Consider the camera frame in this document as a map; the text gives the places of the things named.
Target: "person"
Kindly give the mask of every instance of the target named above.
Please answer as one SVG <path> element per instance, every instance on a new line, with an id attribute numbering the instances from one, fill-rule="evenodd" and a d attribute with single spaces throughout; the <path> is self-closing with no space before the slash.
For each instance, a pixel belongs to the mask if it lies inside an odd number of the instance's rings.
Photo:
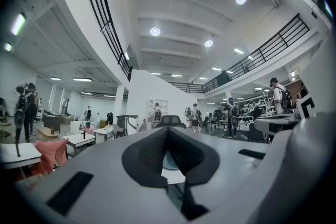
<path id="1" fill-rule="evenodd" d="M 89 122 L 89 121 L 87 121 L 85 123 L 85 126 L 83 125 L 83 123 L 80 123 L 79 124 L 79 130 L 84 131 L 88 134 L 94 134 L 94 132 L 95 132 L 94 129 L 91 127 L 91 122 Z"/>
<path id="2" fill-rule="evenodd" d="M 231 119 L 232 119 L 233 116 L 236 116 L 236 113 L 237 113 L 237 107 L 233 103 L 233 98 L 232 97 L 229 98 L 229 104 L 228 104 L 227 109 L 228 109 L 227 127 L 229 129 L 229 135 L 227 136 L 227 138 L 232 138 L 232 122 L 231 122 Z M 233 128 L 233 137 L 237 137 L 237 128 Z"/>
<path id="3" fill-rule="evenodd" d="M 198 132 L 198 110 L 197 110 L 197 104 L 195 103 L 193 105 L 193 110 L 191 111 L 190 119 L 192 120 L 192 129 L 193 132 Z"/>
<path id="4" fill-rule="evenodd" d="M 30 83 L 28 85 L 28 88 L 25 89 L 25 98 L 27 99 L 27 108 L 25 112 L 25 120 L 24 120 L 24 128 L 25 128 L 25 135 L 26 140 L 29 138 L 29 129 L 30 129 L 30 135 L 35 135 L 33 133 L 33 123 L 35 118 L 35 98 L 34 98 L 34 92 L 36 88 L 33 83 Z"/>
<path id="5" fill-rule="evenodd" d="M 20 94 L 16 102 L 15 111 L 14 111 L 14 122 L 16 126 L 15 144 L 18 144 L 20 140 L 22 124 L 24 123 L 25 112 L 27 108 L 27 99 L 24 96 L 25 88 L 23 86 L 16 87 L 16 91 Z M 25 134 L 26 134 L 26 142 L 28 143 L 29 135 L 27 136 L 27 133 Z"/>
<path id="6" fill-rule="evenodd" d="M 273 104 L 275 106 L 275 110 L 277 115 L 286 114 L 285 110 L 281 106 L 282 95 L 286 91 L 286 88 L 279 84 L 276 78 L 272 78 L 270 82 L 270 86 L 274 89 L 274 101 Z"/>

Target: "chair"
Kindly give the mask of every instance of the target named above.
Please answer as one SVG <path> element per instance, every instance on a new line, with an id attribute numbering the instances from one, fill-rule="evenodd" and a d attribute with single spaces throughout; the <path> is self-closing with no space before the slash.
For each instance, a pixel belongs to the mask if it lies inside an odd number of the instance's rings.
<path id="1" fill-rule="evenodd" d="M 262 131 L 257 130 L 254 127 L 254 123 L 250 124 L 250 131 L 248 132 L 248 139 L 247 141 L 251 141 L 252 139 L 257 140 L 257 142 L 259 140 L 262 140 L 265 143 L 265 137 L 264 137 L 264 133 Z"/>
<path id="2" fill-rule="evenodd" d="M 123 137 L 126 135 L 126 129 L 119 127 L 117 124 L 113 124 L 113 133 L 115 138 L 118 138 L 118 136 Z"/>

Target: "railing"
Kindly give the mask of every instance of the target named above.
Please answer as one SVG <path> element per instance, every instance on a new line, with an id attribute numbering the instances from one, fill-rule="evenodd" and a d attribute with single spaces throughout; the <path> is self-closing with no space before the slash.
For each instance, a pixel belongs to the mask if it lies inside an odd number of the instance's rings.
<path id="1" fill-rule="evenodd" d="M 290 20 L 288 24 L 286 24 L 267 42 L 261 45 L 250 55 L 245 57 L 242 61 L 228 68 L 226 70 L 227 74 L 222 73 L 204 84 L 204 92 L 209 92 L 259 67 L 263 63 L 278 55 L 283 50 L 287 49 L 308 31 L 309 27 L 300 18 L 300 14 L 298 13 L 292 20 Z"/>
<path id="2" fill-rule="evenodd" d="M 191 84 L 182 82 L 169 82 L 169 83 L 187 93 L 204 93 L 203 85 L 201 84 Z"/>
<path id="3" fill-rule="evenodd" d="M 106 42 L 111 48 L 118 65 L 120 65 L 122 71 L 127 76 L 128 80 L 131 80 L 132 67 L 127 63 L 125 54 L 121 48 L 117 32 L 113 24 L 113 20 L 110 13 L 110 8 L 107 0 L 90 0 L 93 12 L 100 26 L 100 32 L 104 35 Z"/>

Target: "white table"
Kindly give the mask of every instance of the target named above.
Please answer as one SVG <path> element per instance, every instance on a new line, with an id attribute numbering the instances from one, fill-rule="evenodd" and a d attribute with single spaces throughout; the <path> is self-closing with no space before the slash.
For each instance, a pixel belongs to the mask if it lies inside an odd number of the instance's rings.
<path id="1" fill-rule="evenodd" d="M 103 135 L 104 136 L 104 141 L 107 141 L 107 139 L 108 139 L 107 135 L 110 134 L 110 133 L 112 133 L 112 132 L 113 132 L 113 126 L 107 128 L 107 132 L 106 132 L 105 128 L 101 128 L 101 129 L 98 129 L 98 130 L 94 131 L 94 136 L 96 138 L 96 134 Z"/>
<path id="2" fill-rule="evenodd" d="M 83 134 L 73 134 L 73 135 L 66 135 L 63 136 L 63 139 L 69 139 L 68 140 L 68 145 L 72 146 L 74 149 L 74 153 L 75 155 L 77 155 L 77 148 L 79 146 L 83 146 L 85 144 L 91 143 L 91 142 L 95 142 L 96 137 L 93 134 L 85 134 L 85 139 L 83 137 Z"/>
<path id="3" fill-rule="evenodd" d="M 32 143 L 22 143 L 18 147 L 20 157 L 17 156 L 15 144 L 0 144 L 1 161 L 5 169 L 19 168 L 23 178 L 26 180 L 27 177 L 22 167 L 39 163 L 41 161 L 41 153 Z"/>

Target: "white wall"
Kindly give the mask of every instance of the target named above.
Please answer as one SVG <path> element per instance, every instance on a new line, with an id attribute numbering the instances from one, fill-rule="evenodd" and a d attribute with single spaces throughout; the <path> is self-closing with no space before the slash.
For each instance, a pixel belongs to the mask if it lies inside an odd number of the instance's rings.
<path id="1" fill-rule="evenodd" d="M 25 82 L 36 82 L 37 73 L 17 60 L 10 52 L 0 49 L 0 97 L 5 99 L 7 109 L 14 115 L 15 104 L 18 99 L 16 86 Z"/>
<path id="2" fill-rule="evenodd" d="M 183 119 L 187 106 L 192 107 L 197 99 L 181 91 L 170 83 L 145 70 L 133 70 L 128 94 L 127 114 L 139 115 L 139 124 L 147 119 L 148 101 L 162 99 L 168 101 L 168 114 Z"/>

